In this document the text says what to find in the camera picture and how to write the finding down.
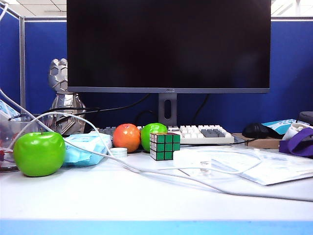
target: black monitor screen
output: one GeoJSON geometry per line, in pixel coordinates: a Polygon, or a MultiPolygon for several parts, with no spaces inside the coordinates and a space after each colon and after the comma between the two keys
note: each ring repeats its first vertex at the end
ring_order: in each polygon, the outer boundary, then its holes
{"type": "Polygon", "coordinates": [[[67,0],[76,92],[269,89],[270,0],[67,0]]]}

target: window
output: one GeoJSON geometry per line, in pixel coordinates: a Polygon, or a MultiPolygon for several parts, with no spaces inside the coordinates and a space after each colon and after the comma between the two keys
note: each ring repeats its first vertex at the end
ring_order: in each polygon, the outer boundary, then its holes
{"type": "Polygon", "coordinates": [[[272,16],[313,16],[313,0],[271,0],[272,16]]]}

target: green apple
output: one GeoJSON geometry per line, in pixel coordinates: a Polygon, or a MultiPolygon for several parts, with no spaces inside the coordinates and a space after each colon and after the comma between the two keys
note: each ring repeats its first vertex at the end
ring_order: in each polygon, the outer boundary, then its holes
{"type": "Polygon", "coordinates": [[[141,129],[141,145],[147,152],[150,152],[150,133],[167,132],[166,126],[161,123],[150,123],[141,129]]]}
{"type": "Polygon", "coordinates": [[[56,132],[30,132],[17,139],[13,148],[16,166],[27,176],[56,172],[65,159],[63,137],[56,132]]]}

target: orange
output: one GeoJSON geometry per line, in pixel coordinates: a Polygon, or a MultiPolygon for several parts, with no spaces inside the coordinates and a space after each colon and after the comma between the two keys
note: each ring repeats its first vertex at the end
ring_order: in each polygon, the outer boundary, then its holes
{"type": "Polygon", "coordinates": [[[113,133],[113,144],[115,147],[127,148],[131,153],[140,145],[140,131],[130,123],[119,125],[113,133]]]}

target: clear plastic container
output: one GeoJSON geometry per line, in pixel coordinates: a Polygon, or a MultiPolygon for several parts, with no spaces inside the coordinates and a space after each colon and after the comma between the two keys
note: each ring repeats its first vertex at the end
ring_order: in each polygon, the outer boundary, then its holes
{"type": "MultiPolygon", "coordinates": [[[[14,145],[10,146],[16,139],[19,132],[29,124],[29,121],[0,121],[0,172],[18,171],[13,158],[14,145]]],[[[29,132],[40,131],[40,125],[37,122],[31,123],[20,136],[29,132]]]]}

